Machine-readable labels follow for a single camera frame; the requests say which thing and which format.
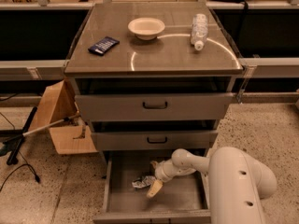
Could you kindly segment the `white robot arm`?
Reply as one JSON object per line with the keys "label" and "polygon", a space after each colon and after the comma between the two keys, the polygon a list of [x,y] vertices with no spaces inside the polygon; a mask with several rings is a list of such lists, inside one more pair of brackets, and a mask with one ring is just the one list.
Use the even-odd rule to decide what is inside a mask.
{"label": "white robot arm", "polygon": [[221,147],[211,157],[177,149],[167,161],[155,161],[155,180],[147,196],[154,197],[176,176],[204,174],[209,184],[211,224],[265,224],[262,199],[271,197],[278,182],[265,164],[235,147]]}

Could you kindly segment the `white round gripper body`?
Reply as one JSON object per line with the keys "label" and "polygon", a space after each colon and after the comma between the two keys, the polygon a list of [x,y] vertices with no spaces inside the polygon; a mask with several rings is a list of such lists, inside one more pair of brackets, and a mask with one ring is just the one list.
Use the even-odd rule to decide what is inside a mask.
{"label": "white round gripper body", "polygon": [[176,168],[171,161],[161,161],[155,166],[155,176],[158,180],[166,183],[176,175]]}

